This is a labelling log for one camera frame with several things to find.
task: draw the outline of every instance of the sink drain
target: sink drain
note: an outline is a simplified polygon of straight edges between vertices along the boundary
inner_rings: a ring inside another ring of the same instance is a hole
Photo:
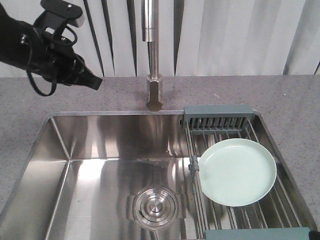
[[[166,228],[177,217],[175,194],[166,188],[149,188],[135,196],[133,214],[145,229],[156,231]]]

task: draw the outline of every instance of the faucet spout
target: faucet spout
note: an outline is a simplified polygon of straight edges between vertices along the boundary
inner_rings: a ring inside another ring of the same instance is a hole
[[[147,108],[161,110],[162,76],[159,74],[159,0],[141,0],[142,40],[147,42],[150,75],[147,77]]]

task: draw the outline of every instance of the plate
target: plate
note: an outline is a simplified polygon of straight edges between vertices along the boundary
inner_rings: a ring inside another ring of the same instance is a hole
[[[243,138],[212,145],[198,163],[203,193],[230,207],[260,200],[271,190],[277,176],[271,153],[261,144]]]

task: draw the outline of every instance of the speckled countertop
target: speckled countertop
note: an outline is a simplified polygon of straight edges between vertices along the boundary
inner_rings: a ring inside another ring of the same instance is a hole
[[[1,78],[0,212],[48,113],[147,110],[145,81],[108,78],[98,91],[60,85],[41,97],[26,78]],[[166,77],[163,99],[164,110],[248,104],[259,111],[320,229],[320,75]]]

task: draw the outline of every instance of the sink basin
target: sink basin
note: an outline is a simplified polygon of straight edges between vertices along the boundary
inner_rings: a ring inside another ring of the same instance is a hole
[[[0,239],[196,239],[198,212],[183,113],[50,115],[5,207]],[[259,203],[245,207],[226,207],[205,197],[208,228],[315,230],[258,113],[251,122],[276,159],[275,186]],[[198,157],[211,142],[210,135],[194,136]]]

